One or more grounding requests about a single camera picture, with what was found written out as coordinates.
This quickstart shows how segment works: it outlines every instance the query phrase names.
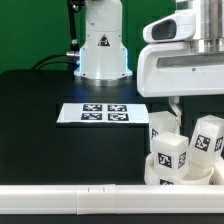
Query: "green wall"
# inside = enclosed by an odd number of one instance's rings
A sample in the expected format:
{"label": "green wall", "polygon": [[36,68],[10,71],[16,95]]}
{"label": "green wall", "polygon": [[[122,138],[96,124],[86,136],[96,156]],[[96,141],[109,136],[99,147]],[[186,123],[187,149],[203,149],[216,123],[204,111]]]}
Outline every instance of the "green wall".
{"label": "green wall", "polygon": [[[123,42],[129,50],[129,67],[136,71],[137,59],[146,45],[142,30],[147,24],[174,11],[173,0],[122,0]],[[30,69],[38,60],[69,50],[65,0],[0,1],[0,73]],[[84,42],[84,12],[77,15],[79,40]],[[49,66],[48,69],[65,69]]]}

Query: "robot label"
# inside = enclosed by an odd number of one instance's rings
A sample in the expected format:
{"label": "robot label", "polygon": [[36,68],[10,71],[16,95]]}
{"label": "robot label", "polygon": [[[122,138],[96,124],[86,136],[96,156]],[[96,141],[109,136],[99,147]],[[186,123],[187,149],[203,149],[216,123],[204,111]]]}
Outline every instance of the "robot label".
{"label": "robot label", "polygon": [[103,37],[101,38],[98,46],[101,46],[101,47],[110,47],[110,43],[106,37],[106,35],[104,34]]}

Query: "foam cube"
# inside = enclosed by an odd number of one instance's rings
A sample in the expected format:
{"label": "foam cube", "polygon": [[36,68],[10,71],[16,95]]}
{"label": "foam cube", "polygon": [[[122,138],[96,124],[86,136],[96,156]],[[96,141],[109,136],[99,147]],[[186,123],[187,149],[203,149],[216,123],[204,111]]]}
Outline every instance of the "foam cube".
{"label": "foam cube", "polygon": [[159,176],[182,179],[189,171],[187,137],[171,132],[163,132],[153,141],[154,167]]}
{"label": "foam cube", "polygon": [[176,117],[168,111],[149,113],[149,139],[150,151],[153,152],[152,139],[158,134],[169,131],[175,133],[177,130]]}
{"label": "foam cube", "polygon": [[198,119],[190,147],[189,159],[204,168],[220,158],[224,143],[224,120],[212,115]]}

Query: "black cable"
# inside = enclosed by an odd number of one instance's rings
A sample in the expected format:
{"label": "black cable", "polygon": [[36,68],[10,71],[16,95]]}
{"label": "black cable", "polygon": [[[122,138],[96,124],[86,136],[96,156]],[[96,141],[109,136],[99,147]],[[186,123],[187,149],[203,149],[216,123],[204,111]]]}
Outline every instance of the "black cable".
{"label": "black cable", "polygon": [[49,61],[51,59],[54,59],[54,58],[58,58],[58,57],[65,57],[66,54],[65,53],[61,53],[61,54],[53,54],[53,55],[50,55],[46,58],[43,58],[42,60],[38,61],[32,68],[31,70],[36,70],[41,64],[43,64],[44,62],[46,61]]}
{"label": "black cable", "polygon": [[41,70],[41,68],[43,68],[44,66],[47,65],[53,65],[53,64],[73,64],[74,62],[72,61],[53,61],[53,62],[46,62],[42,65],[40,65],[39,67],[37,67],[35,70]]}
{"label": "black cable", "polygon": [[73,5],[72,1],[67,0],[70,37],[71,37],[72,40],[77,40],[76,26],[75,26],[75,19],[74,19],[74,12],[73,12],[73,9],[72,9],[72,5]]}

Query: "white container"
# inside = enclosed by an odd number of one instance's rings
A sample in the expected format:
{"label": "white container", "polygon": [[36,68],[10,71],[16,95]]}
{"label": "white container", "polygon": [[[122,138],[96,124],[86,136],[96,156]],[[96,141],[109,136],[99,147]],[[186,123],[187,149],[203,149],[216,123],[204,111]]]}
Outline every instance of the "white container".
{"label": "white container", "polygon": [[175,185],[176,181],[170,177],[159,176],[154,169],[153,153],[149,154],[145,163],[145,183],[147,185]]}
{"label": "white container", "polygon": [[214,169],[214,167],[202,167],[199,166],[195,163],[190,162],[189,165],[189,177],[191,177],[192,179],[200,179],[200,178],[204,178],[207,177],[211,171]]}
{"label": "white container", "polygon": [[214,175],[212,176],[212,183],[214,185],[224,185],[224,160],[220,159],[214,165]]}
{"label": "white container", "polygon": [[188,142],[188,138],[171,132],[163,132],[153,139],[157,175],[169,176],[178,181],[188,173]]}
{"label": "white container", "polygon": [[147,185],[209,185],[211,183],[213,173],[214,167],[210,169],[210,172],[207,175],[201,178],[191,177],[187,174],[179,181],[172,179],[172,177],[159,176],[156,174],[154,169],[153,154],[150,154],[146,158],[144,179]]}

